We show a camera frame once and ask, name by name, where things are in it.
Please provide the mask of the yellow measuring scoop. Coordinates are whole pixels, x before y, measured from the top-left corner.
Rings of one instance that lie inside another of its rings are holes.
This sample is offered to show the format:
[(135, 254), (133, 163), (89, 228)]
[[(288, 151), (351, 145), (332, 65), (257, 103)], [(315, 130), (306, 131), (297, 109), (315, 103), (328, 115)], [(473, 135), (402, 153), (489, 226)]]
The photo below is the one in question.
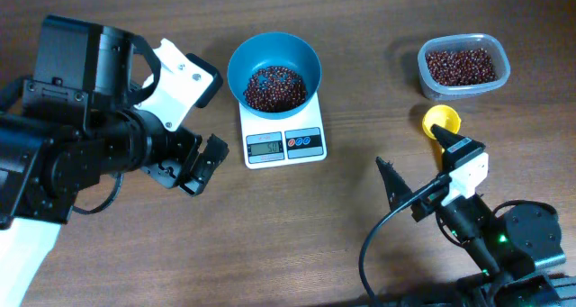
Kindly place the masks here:
[(437, 142), (436, 137), (432, 133), (431, 127), (433, 125), (438, 125), (452, 133), (457, 133), (460, 130), (462, 120), (455, 109), (445, 104), (438, 104), (430, 109), (424, 114), (422, 118), (422, 129), (424, 133), (431, 139), (434, 149), (438, 156), (444, 153)]

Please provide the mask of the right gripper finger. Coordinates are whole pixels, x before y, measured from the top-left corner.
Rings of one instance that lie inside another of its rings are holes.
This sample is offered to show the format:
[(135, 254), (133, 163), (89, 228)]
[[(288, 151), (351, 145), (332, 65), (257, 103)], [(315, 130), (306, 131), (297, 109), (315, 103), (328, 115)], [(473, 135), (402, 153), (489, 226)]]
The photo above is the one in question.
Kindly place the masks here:
[(392, 211), (403, 210), (413, 195), (401, 175), (394, 169), (389, 161), (377, 157), (376, 165), (384, 182), (388, 203)]
[(459, 145), (459, 142), (464, 139), (463, 136), (453, 133), (437, 124), (432, 125), (431, 131), (443, 150), (443, 156), (463, 155), (463, 145)]

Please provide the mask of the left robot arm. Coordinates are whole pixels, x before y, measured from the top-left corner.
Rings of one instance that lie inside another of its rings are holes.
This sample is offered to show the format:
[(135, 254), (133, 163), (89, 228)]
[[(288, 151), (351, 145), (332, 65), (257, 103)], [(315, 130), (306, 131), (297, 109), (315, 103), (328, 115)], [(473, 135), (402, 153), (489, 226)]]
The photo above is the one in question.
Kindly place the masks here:
[(50, 15), (34, 72), (1, 94), (1, 303), (17, 306), (77, 196), (127, 173), (203, 192), (229, 148), (183, 126), (223, 83), (219, 70), (173, 42), (150, 46), (111, 26)]

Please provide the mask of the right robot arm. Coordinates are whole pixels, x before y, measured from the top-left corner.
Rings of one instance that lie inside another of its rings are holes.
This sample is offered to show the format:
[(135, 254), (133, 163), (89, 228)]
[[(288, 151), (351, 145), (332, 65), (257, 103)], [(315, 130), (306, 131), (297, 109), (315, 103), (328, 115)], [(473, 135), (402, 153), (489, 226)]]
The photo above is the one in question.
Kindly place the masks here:
[(566, 261), (558, 213), (550, 204), (508, 201), (501, 205), (508, 210), (498, 215), (476, 191), (489, 172), (485, 145), (436, 124), (431, 131), (444, 150), (442, 170), (418, 190), (410, 190), (390, 162), (376, 159), (391, 213), (410, 208), (416, 222), (434, 214), (488, 276), (519, 279)]

